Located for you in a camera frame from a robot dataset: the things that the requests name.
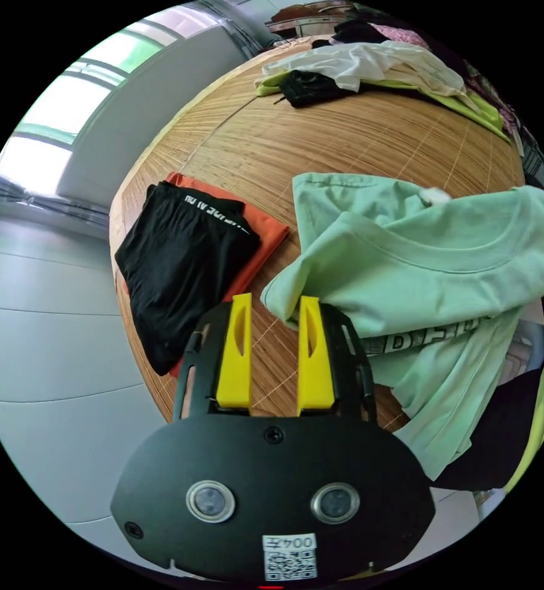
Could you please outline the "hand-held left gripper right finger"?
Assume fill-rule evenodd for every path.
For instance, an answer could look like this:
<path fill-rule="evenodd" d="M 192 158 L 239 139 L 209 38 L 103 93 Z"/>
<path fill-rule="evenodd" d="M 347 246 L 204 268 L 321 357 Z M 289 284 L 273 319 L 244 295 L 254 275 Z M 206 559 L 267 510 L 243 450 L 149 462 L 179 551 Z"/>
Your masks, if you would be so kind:
<path fill-rule="evenodd" d="M 328 411 L 334 404 L 329 351 L 318 298 L 302 296 L 298 319 L 299 412 Z"/>

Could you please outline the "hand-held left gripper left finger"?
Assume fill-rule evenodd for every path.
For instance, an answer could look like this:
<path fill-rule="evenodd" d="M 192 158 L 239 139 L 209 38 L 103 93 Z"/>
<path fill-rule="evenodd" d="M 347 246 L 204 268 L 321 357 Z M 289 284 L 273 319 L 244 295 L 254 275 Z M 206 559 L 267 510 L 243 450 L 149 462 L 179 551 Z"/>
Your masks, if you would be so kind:
<path fill-rule="evenodd" d="M 219 368 L 216 401 L 221 409 L 252 409 L 252 295 L 233 297 Z"/>

